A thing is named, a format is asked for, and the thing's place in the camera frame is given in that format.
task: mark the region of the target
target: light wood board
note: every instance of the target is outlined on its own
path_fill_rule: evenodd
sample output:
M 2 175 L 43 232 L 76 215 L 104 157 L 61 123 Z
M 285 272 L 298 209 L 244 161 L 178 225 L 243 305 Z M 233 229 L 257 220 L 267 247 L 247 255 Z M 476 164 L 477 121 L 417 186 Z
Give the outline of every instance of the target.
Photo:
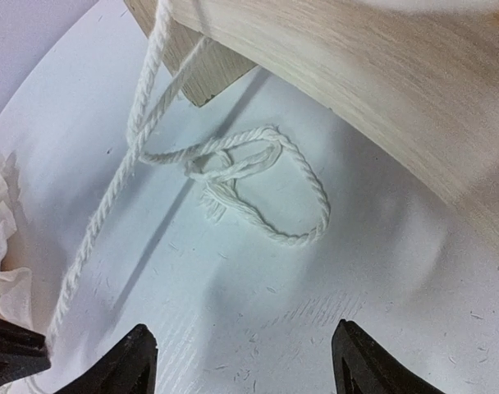
M 125 0 L 145 35 L 154 24 L 156 0 Z M 174 74 L 181 62 L 202 37 L 192 29 L 175 23 L 163 56 L 164 65 Z M 213 43 L 195 73 L 182 88 L 184 95 L 197 106 L 206 104 L 227 86 L 251 70 L 255 63 L 219 43 Z
M 409 16 L 337 0 L 180 0 L 174 8 L 183 25 L 331 108 L 499 250 L 494 16 Z

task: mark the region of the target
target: rope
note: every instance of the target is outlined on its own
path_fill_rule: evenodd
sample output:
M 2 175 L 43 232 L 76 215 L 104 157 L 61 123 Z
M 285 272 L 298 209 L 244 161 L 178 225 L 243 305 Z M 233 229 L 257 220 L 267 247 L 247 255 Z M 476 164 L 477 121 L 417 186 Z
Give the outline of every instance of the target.
M 196 65 L 199 64 L 200 58 L 205 54 L 212 42 L 210 39 L 203 37 L 196 44 L 195 48 L 182 62 L 180 70 L 173 76 L 169 86 L 160 96 L 153 110 L 146 117 L 146 108 L 161 65 L 164 44 L 169 37 L 171 23 L 170 4 L 167 0 L 160 0 L 155 25 L 149 36 L 148 50 L 127 122 L 126 138 L 129 149 L 103 195 L 98 209 L 90 219 L 84 237 L 76 251 L 75 260 L 62 280 L 60 295 L 46 333 L 46 345 L 49 354 L 52 354 L 64 318 L 78 290 L 83 268 L 89 261 L 103 224 L 120 192 L 125 187 L 127 179 L 132 175 L 136 162 L 139 160 L 152 165 L 184 163 L 185 174 L 191 179 L 204 183 L 204 194 L 200 202 L 207 208 L 207 216 L 212 220 L 220 220 L 226 209 L 232 208 L 246 218 L 248 222 L 262 230 L 268 237 L 283 245 L 304 245 L 318 239 L 327 229 L 330 218 L 330 205 L 323 186 L 299 149 L 273 126 L 258 127 L 236 135 L 213 139 L 176 152 L 158 154 L 144 152 L 144 146 L 158 121 L 169 108 L 172 100 L 190 77 Z M 269 142 L 269 146 L 262 152 L 250 155 L 238 163 L 234 163 L 227 152 L 230 148 L 259 140 Z M 235 189 L 237 179 L 270 168 L 277 161 L 282 151 L 287 152 L 298 165 L 304 178 L 315 193 L 321 209 L 321 216 L 317 225 L 300 235 L 289 235 L 284 231 L 278 231 L 263 219 L 263 216 L 255 207 L 242 201 Z M 199 163 L 207 161 L 206 159 L 212 155 L 217 155 L 221 159 L 221 167 L 205 171 L 204 167 L 201 167 Z M 34 377 L 29 377 L 25 381 L 31 393 L 46 394 L 38 387 Z

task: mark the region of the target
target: black object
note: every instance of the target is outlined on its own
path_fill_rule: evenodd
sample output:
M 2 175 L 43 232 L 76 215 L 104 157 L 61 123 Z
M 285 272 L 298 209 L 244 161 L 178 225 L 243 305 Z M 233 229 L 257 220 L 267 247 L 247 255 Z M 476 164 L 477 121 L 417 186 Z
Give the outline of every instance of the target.
M 50 367 L 43 335 L 0 319 L 0 386 Z
M 354 322 L 339 322 L 332 355 L 339 394 L 443 394 L 406 369 Z
M 86 373 L 56 394 L 153 394 L 157 342 L 137 325 Z

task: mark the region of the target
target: white table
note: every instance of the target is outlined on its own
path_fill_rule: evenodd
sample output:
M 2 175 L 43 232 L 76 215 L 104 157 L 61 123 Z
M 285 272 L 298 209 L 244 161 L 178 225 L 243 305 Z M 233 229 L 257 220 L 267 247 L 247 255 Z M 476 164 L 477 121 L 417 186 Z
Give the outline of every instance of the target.
M 0 116 L 0 152 L 16 161 L 19 193 L 11 261 L 34 271 L 40 331 L 126 149 L 146 39 L 125 9 L 99 2 Z M 159 79 L 158 91 L 169 75 Z M 203 108 L 177 101 L 149 149 L 263 123 L 278 124 L 320 176 L 328 234 L 290 249 L 233 213 L 214 226 L 182 168 L 139 164 L 39 383 L 65 385 L 146 323 L 158 340 L 158 392 L 335 392 L 330 340 L 339 319 L 352 318 L 444 392 L 499 394 L 499 258 L 330 110 L 255 70 Z M 287 157 L 239 191 L 279 227 L 314 222 L 312 195 Z

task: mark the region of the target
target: crumpled white fabric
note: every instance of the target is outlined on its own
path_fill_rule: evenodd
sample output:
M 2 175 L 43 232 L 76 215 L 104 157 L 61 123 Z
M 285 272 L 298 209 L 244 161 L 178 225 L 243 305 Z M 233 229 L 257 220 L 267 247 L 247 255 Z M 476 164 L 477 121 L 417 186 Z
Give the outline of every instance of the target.
M 32 329 L 30 313 L 30 285 L 32 272 L 28 268 L 3 271 L 2 261 L 7 254 L 7 240 L 16 232 L 16 222 L 8 194 L 6 164 L 0 158 L 0 318 Z

